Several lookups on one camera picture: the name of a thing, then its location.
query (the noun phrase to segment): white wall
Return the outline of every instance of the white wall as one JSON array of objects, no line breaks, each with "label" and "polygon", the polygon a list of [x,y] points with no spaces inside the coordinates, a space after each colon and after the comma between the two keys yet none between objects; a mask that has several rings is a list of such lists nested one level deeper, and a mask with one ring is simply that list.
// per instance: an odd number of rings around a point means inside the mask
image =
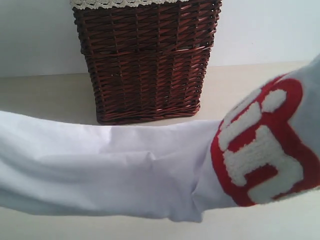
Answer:
[{"label": "white wall", "polygon": [[[211,65],[308,61],[320,1],[225,0]],[[0,1],[0,77],[85,73],[69,0]]]}]

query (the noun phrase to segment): brown wicker basket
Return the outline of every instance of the brown wicker basket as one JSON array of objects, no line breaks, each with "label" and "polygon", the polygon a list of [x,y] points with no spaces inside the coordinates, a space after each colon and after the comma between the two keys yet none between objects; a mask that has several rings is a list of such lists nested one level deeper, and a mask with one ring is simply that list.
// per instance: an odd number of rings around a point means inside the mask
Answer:
[{"label": "brown wicker basket", "polygon": [[193,116],[221,0],[73,8],[97,121],[120,125]]}]

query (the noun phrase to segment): lace trim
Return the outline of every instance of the lace trim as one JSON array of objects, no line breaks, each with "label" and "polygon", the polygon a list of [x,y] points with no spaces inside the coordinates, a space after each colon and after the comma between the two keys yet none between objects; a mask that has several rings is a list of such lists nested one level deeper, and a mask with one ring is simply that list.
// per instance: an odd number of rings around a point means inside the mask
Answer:
[{"label": "lace trim", "polygon": [[112,7],[138,7],[139,5],[176,3],[178,1],[187,2],[189,0],[70,0],[72,8],[77,9],[110,9]]}]

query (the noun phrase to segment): red and white patch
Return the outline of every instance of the red and white patch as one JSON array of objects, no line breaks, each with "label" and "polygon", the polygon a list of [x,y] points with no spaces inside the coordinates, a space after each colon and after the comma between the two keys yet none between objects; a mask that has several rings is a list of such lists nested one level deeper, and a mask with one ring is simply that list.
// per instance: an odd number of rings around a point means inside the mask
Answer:
[{"label": "red and white patch", "polygon": [[282,77],[229,112],[213,139],[214,170],[239,206],[268,203],[320,185],[318,157],[288,123],[302,101],[302,85]]}]

